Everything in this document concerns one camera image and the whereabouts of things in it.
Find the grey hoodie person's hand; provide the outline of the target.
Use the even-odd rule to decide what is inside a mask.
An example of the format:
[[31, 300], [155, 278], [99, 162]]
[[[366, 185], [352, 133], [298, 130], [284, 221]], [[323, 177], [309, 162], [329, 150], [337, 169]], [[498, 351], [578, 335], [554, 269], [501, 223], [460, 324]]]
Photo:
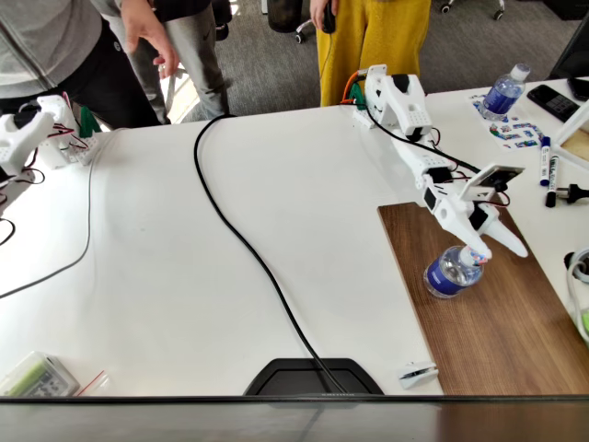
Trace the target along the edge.
[[122, 1], [121, 18], [125, 29], [125, 51], [128, 54], [135, 52], [140, 39], [146, 40], [157, 51], [153, 65], [158, 67], [159, 77], [173, 76], [179, 66], [179, 57], [149, 2]]

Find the yellow trousers person's hand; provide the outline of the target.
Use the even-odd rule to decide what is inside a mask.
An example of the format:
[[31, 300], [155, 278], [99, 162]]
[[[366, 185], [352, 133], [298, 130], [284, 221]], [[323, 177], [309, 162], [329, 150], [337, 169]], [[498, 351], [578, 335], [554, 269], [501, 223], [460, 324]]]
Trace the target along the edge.
[[324, 25], [324, 17], [326, 7], [329, 6], [330, 12], [333, 16], [338, 14], [339, 0], [311, 0], [309, 6], [310, 18], [314, 26], [321, 30]]

